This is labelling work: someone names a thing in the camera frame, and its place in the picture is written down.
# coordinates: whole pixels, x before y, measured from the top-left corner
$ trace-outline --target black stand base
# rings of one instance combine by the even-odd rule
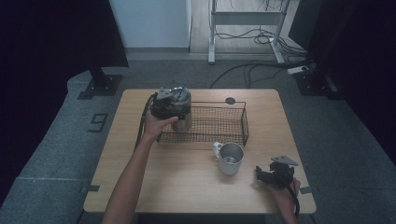
[[[342,100],[340,92],[332,83],[329,76],[325,76],[323,81],[318,85],[313,85],[313,74],[294,74],[297,86],[301,95],[308,96],[327,96],[330,100]]]
[[[85,91],[82,91],[79,100],[91,100],[93,96],[113,96],[122,79],[122,75],[107,75],[104,85],[97,85],[92,79]]]

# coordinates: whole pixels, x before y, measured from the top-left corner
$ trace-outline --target mug handle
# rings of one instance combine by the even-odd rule
[[[213,152],[215,153],[216,157],[219,158],[220,149],[222,148],[223,144],[220,142],[215,142],[213,144]]]

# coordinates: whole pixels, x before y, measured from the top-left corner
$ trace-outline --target table top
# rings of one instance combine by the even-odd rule
[[[127,90],[109,131],[84,203],[87,212],[104,212],[120,174],[134,152],[140,117],[158,90]],[[309,187],[279,95],[275,90],[190,90],[193,102],[246,102],[249,138],[236,175],[224,175],[211,142],[153,144],[136,207],[140,213],[276,213],[272,196],[256,179],[255,167],[269,172],[271,158],[288,156],[299,166],[294,176]],[[316,211],[312,193],[299,196],[300,213]]]

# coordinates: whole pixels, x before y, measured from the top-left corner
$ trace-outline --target white wall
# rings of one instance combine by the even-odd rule
[[[125,48],[188,48],[191,0],[110,0]]]

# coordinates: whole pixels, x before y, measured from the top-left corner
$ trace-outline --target black wire basket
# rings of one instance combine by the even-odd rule
[[[245,146],[248,141],[246,102],[228,105],[224,102],[192,102],[191,128],[176,133],[171,125],[163,129],[158,142],[234,142]]]

